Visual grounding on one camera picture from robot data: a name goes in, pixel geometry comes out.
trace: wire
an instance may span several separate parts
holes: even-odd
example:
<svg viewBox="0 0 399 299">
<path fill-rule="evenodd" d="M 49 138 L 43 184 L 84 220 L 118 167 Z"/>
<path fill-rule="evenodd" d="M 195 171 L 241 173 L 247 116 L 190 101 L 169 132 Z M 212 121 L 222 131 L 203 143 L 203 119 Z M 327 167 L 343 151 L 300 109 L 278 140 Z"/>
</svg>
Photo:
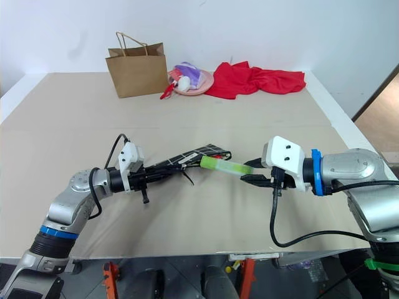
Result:
<svg viewBox="0 0 399 299">
<path fill-rule="evenodd" d="M 274 188 L 273 190 L 273 203 L 272 203 L 272 214 L 270 217 L 270 235 L 272 237 L 273 242 L 279 246 L 279 247 L 289 247 L 292 246 L 298 242 L 301 242 L 303 240 L 306 240 L 311 237 L 315 237 L 317 235 L 347 235 L 349 237 L 354 237 L 358 238 L 360 240 L 366 241 L 366 238 L 362 235 L 359 234 L 354 234 L 353 232 L 344 232 L 341 230 L 320 230 L 318 232 L 313 232 L 311 234 L 303 235 L 302 237 L 296 238 L 295 240 L 292 240 L 287 243 L 280 243 L 276 239 L 276 235 L 274 233 L 274 223 L 276 221 L 276 214 L 277 214 L 277 200 L 278 200 L 278 194 L 279 194 L 279 189 L 277 187 Z"/>
<path fill-rule="evenodd" d="M 96 195 L 96 193 L 94 191 L 94 187 L 93 187 L 93 175 L 94 175 L 94 172 L 96 172 L 97 170 L 100 170 L 100 168 L 94 167 L 89 174 L 89 187 L 90 187 L 90 193 L 91 193 L 92 198 L 97 206 L 98 211 L 97 211 L 96 215 L 90 216 L 89 220 L 98 217 L 102 212 L 102 208 L 101 208 L 99 199 L 97 198 L 97 195 Z"/>
<path fill-rule="evenodd" d="M 344 186 L 341 186 L 338 188 L 334 188 L 332 190 L 332 192 L 336 193 L 336 192 L 353 189 L 353 188 L 367 187 L 367 186 L 379 186 L 379 185 L 399 185 L 399 181 L 370 181 L 370 182 L 349 184 L 349 185 L 344 185 Z"/>
<path fill-rule="evenodd" d="M 352 278 L 355 274 L 357 274 L 357 272 L 361 269 L 364 268 L 364 264 L 361 264 L 359 267 L 353 269 L 351 272 L 349 272 L 348 274 L 346 274 L 344 277 L 342 277 L 340 280 L 338 280 L 337 282 L 335 282 L 331 287 L 329 287 L 328 289 L 326 289 L 326 291 L 324 291 L 323 293 L 321 293 L 316 299 L 320 299 L 322 298 L 325 294 L 327 294 L 329 291 L 331 291 L 333 288 L 335 288 L 337 285 L 339 285 L 340 283 L 346 281 L 346 279 L 348 278 Z"/>
<path fill-rule="evenodd" d="M 117 139 L 116 139 L 115 142 L 113 143 L 111 152 L 110 152 L 110 154 L 108 155 L 108 159 L 107 159 L 107 162 L 105 163 L 104 169 L 105 169 L 105 168 L 108 168 L 108 164 L 110 164 L 110 160 L 111 160 L 111 158 L 112 158 L 113 152 L 115 151 L 115 148 L 117 147 L 118 141 L 119 141 L 119 139 L 120 139 L 121 137 L 123 137 L 123 138 L 125 139 L 125 140 L 124 140 L 125 143 L 129 141 L 129 139 L 126 137 L 125 134 L 123 134 L 123 133 L 122 133 L 122 134 L 119 134 L 119 136 L 117 137 Z"/>
</svg>

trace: beige table surface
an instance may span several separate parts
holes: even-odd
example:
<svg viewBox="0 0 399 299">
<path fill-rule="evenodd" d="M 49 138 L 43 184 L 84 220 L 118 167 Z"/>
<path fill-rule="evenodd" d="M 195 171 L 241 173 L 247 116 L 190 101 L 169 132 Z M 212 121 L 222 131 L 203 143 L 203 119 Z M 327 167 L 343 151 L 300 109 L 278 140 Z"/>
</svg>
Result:
<svg viewBox="0 0 399 299">
<path fill-rule="evenodd" d="M 307 154 L 346 149 L 310 94 L 257 92 L 223 100 L 159 95 L 119 99 L 108 73 L 49 74 L 0 126 L 0 256 L 20 257 L 32 244 L 50 203 L 81 169 L 103 167 L 111 145 L 125 133 L 143 147 L 145 164 L 213 143 L 233 161 L 261 156 L 274 135 L 300 144 Z M 150 184 L 148 206 L 139 192 L 102 201 L 89 221 L 75 258 L 193 255 L 222 252 L 340 250 L 367 247 L 329 235 L 286 249 L 270 238 L 271 190 L 237 177 L 190 169 Z M 316 197 L 284 191 L 276 234 L 291 240 L 315 230 L 360 233 L 344 194 Z"/>
</svg>

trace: brown paper bag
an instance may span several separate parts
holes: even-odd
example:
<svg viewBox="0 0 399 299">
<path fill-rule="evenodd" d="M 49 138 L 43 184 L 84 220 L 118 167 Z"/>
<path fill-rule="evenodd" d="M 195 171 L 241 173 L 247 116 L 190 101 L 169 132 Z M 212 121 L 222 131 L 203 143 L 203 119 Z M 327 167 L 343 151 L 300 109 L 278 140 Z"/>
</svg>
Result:
<svg viewBox="0 0 399 299">
<path fill-rule="evenodd" d="M 108 49 L 106 58 L 118 97 L 149 95 L 164 92 L 168 86 L 166 59 L 163 43 L 147 45 L 122 32 L 117 32 L 120 49 Z M 126 48 L 125 37 L 140 44 L 139 48 Z"/>
</svg>

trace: orange stand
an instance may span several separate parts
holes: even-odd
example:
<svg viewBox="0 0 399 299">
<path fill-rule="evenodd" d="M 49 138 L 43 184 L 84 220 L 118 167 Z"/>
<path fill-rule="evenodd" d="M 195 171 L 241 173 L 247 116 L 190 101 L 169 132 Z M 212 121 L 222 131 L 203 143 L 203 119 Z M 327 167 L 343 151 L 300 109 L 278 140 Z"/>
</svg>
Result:
<svg viewBox="0 0 399 299">
<path fill-rule="evenodd" d="M 119 267 L 113 262 L 105 263 L 103 266 L 104 284 L 107 299 L 118 299 L 117 279 L 119 278 Z"/>
<path fill-rule="evenodd" d="M 239 293 L 239 299 L 248 299 L 251 292 L 251 284 L 254 282 L 254 269 L 255 260 L 245 259 L 242 264 L 243 267 L 243 283 L 241 284 L 241 291 Z"/>
</svg>

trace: red cloth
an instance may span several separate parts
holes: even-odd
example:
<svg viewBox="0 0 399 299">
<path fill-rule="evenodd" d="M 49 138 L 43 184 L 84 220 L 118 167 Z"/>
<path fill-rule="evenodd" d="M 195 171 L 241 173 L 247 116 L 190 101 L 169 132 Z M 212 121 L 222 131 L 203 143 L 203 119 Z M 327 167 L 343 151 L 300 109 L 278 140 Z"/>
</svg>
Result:
<svg viewBox="0 0 399 299">
<path fill-rule="evenodd" d="M 249 67 L 248 61 L 234 65 L 222 62 L 213 77 L 214 84 L 205 94 L 227 99 L 235 99 L 238 94 L 249 95 L 259 89 L 285 95 L 298 92 L 306 86 L 302 72 L 263 70 Z"/>
</svg>

